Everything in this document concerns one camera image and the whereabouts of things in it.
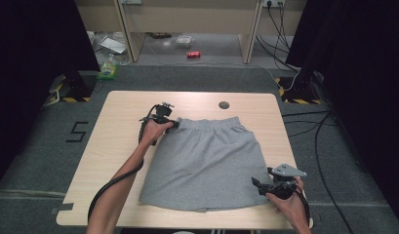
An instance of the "wooden table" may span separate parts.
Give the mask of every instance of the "wooden table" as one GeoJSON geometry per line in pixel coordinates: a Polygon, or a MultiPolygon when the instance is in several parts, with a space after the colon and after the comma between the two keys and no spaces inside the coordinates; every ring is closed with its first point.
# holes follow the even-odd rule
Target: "wooden table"
{"type": "MultiPolygon", "coordinates": [[[[105,101],[63,201],[65,204],[73,203],[73,209],[60,211],[58,224],[87,225],[87,212],[94,195],[111,179],[138,143],[139,119],[154,104],[162,101],[175,106],[170,116],[175,120],[178,117],[211,120],[238,116],[242,125],[254,132],[267,166],[276,167],[281,163],[296,165],[274,95],[115,91],[105,101]],[[221,101],[227,101],[230,107],[219,108],[221,101]]],[[[146,153],[144,167],[137,175],[118,226],[248,230],[292,228],[269,203],[207,213],[173,211],[140,204],[140,191],[155,149],[152,146],[146,153]]]]}

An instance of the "forearm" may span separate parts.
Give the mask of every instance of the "forearm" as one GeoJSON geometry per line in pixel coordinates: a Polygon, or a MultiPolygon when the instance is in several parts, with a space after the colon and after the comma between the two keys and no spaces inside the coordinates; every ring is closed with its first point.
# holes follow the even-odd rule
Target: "forearm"
{"type": "MultiPolygon", "coordinates": [[[[113,178],[135,169],[141,163],[149,145],[149,141],[142,141],[113,178]]],[[[87,233],[113,233],[135,178],[136,174],[124,178],[101,195],[90,217],[87,233]]]]}

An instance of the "hand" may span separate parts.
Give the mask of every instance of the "hand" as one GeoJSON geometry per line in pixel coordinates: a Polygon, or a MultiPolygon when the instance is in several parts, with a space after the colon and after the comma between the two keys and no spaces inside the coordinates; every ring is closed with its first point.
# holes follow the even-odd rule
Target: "hand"
{"type": "MultiPolygon", "coordinates": [[[[297,191],[303,191],[303,182],[300,177],[295,177],[297,182],[297,191]]],[[[279,199],[272,193],[266,193],[265,196],[277,206],[277,213],[282,213],[287,220],[293,225],[298,233],[311,233],[308,223],[306,222],[305,209],[299,195],[293,195],[287,200],[279,199]]]]}
{"type": "Polygon", "coordinates": [[[173,127],[172,122],[168,122],[166,124],[156,124],[153,120],[149,120],[145,125],[141,141],[146,141],[151,144],[153,141],[157,140],[163,133],[173,127]]]}

